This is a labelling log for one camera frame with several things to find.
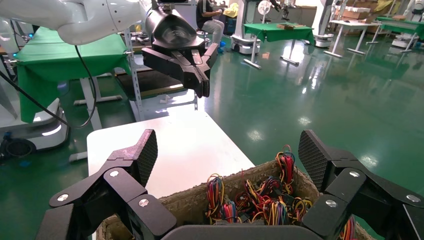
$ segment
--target person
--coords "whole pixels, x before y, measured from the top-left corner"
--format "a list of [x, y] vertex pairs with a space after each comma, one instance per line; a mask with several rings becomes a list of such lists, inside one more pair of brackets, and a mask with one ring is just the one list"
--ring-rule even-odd
[[212, 43], [220, 45], [221, 38], [224, 34], [224, 23], [212, 17], [221, 15], [222, 11], [214, 11], [212, 9], [213, 5], [211, 0], [198, 0], [196, 6], [196, 22], [199, 29], [212, 34]]

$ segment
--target metal screw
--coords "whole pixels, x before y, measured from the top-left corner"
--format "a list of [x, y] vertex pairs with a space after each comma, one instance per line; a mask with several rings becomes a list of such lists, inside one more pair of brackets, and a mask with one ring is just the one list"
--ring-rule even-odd
[[349, 174], [354, 176], [355, 178], [359, 177], [359, 173], [357, 173], [356, 171], [351, 171], [349, 172]]
[[116, 177], [116, 176], [118, 176], [118, 174], [119, 174], [119, 171], [113, 171], [113, 172], [111, 172], [109, 175], [110, 175], [111, 177]]
[[60, 195], [60, 196], [57, 198], [57, 200], [58, 200], [59, 202], [63, 202], [63, 201], [65, 201], [68, 197], [69, 197], [69, 195], [68, 195], [68, 194], [62, 194], [62, 195]]
[[406, 195], [406, 198], [409, 199], [410, 201], [414, 202], [414, 203], [418, 203], [419, 201], [421, 201], [418, 197], [416, 197], [412, 194]]
[[145, 207], [145, 206], [147, 206], [149, 204], [149, 200], [147, 200], [147, 199], [141, 199], [139, 202], [138, 202], [138, 205], [140, 206], [140, 207]]
[[331, 199], [325, 201], [325, 203], [330, 207], [330, 208], [335, 208], [337, 207], [337, 203]]

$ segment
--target worktable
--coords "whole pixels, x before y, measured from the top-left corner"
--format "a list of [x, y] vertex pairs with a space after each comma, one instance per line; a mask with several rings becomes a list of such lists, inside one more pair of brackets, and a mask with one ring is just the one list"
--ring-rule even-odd
[[359, 51], [362, 40], [364, 39], [365, 33], [367, 32], [367, 28], [369, 26], [377, 26], [378, 23], [363, 23], [363, 22], [345, 22], [344, 20], [332, 20], [331, 23], [340, 25], [340, 30], [338, 31], [337, 38], [335, 39], [334, 46], [332, 47], [332, 51], [324, 51], [325, 54], [342, 58], [342, 55], [336, 54], [337, 44], [339, 43], [340, 36], [342, 35], [343, 29], [359, 29], [362, 30], [359, 41], [356, 45], [355, 49], [348, 48], [347, 50], [353, 53], [364, 55], [365, 52]]
[[[115, 67], [121, 67], [130, 73], [125, 54], [127, 48], [117, 34], [81, 45], [78, 49], [92, 76], [107, 73]], [[93, 98], [91, 89], [86, 89], [90, 86], [88, 73], [78, 58], [75, 47], [63, 42], [56, 31], [40, 27], [15, 59], [18, 61], [19, 86], [44, 107], [59, 96], [58, 83], [72, 79], [81, 79], [86, 100], [86, 94]], [[21, 120], [27, 123], [31, 123], [34, 115], [41, 111], [22, 95], [20, 109]]]
[[[298, 66], [299, 63], [291, 60], [292, 51], [295, 47], [296, 40], [308, 40], [311, 44], [315, 44], [314, 34], [312, 33], [312, 28], [308, 26], [298, 26], [294, 29], [281, 29], [278, 28], [278, 24], [285, 24], [285, 25], [297, 25], [295, 23], [250, 23], [250, 24], [244, 24], [244, 31], [246, 34], [253, 34], [254, 41], [253, 41], [253, 49], [256, 48], [256, 41], [257, 39], [261, 40], [262, 42], [265, 42], [265, 39], [268, 42], [274, 42], [274, 41], [280, 41], [280, 40], [292, 40], [291, 43], [291, 52], [289, 55], [289, 58], [285, 58], [283, 56], [280, 56], [281, 59], [287, 63], [293, 64], [295, 66]], [[244, 61], [257, 68], [261, 69], [261, 66], [255, 63], [255, 51], [252, 51], [252, 55], [250, 60], [244, 59]]]
[[377, 28], [377, 31], [375, 31], [372, 41], [369, 41], [366, 44], [378, 44], [379, 42], [376, 41], [376, 38], [381, 29], [412, 34], [412, 38], [409, 41], [408, 46], [405, 50], [401, 51], [402, 53], [411, 51], [410, 48], [416, 36], [418, 36], [420, 39], [424, 39], [424, 22], [395, 20], [391, 17], [384, 16], [377, 17], [377, 21], [381, 21], [381, 25]]
[[145, 188], [158, 199], [205, 183], [211, 174], [228, 176], [254, 167], [206, 112], [193, 111], [90, 133], [88, 174], [97, 172], [114, 150], [136, 144], [145, 129], [155, 130], [158, 149]]

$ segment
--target green floor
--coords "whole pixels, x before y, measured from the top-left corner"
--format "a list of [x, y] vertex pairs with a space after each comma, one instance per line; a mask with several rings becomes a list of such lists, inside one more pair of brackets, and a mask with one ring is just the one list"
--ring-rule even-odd
[[[262, 70], [226, 52], [212, 69], [204, 110], [255, 165], [272, 161], [285, 144], [297, 152], [301, 131], [312, 129], [326, 144], [354, 153], [375, 174], [424, 195], [424, 177], [417, 171], [424, 167], [423, 53], [409, 53], [397, 66], [399, 56], [388, 55], [386, 42], [351, 62], [353, 54], [343, 49], [355, 48], [357, 39], [341, 40], [336, 52], [342, 59], [304, 49], [298, 41], [292, 56], [301, 61], [298, 67], [280, 60], [290, 41], [261, 46]], [[369, 49], [364, 44], [361, 50]], [[124, 95], [113, 78], [99, 84], [104, 96]], [[73, 124], [88, 116], [84, 107], [72, 105], [82, 97], [74, 81], [61, 98]], [[125, 97], [100, 103], [98, 111], [104, 128], [134, 121]], [[61, 147], [0, 163], [0, 239], [33, 239], [50, 197], [87, 177], [87, 161], [69, 164], [68, 156], [86, 150], [92, 130], [72, 129]], [[303, 169], [300, 161], [297, 165]]]

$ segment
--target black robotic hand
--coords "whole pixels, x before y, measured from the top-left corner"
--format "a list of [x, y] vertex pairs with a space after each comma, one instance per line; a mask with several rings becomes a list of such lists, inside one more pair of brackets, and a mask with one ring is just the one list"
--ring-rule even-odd
[[277, 12], [280, 12], [280, 10], [281, 10], [281, 6], [280, 6], [280, 4], [278, 4], [276, 0], [270, 0], [270, 2], [271, 2], [271, 4], [274, 6], [275, 10], [276, 10]]

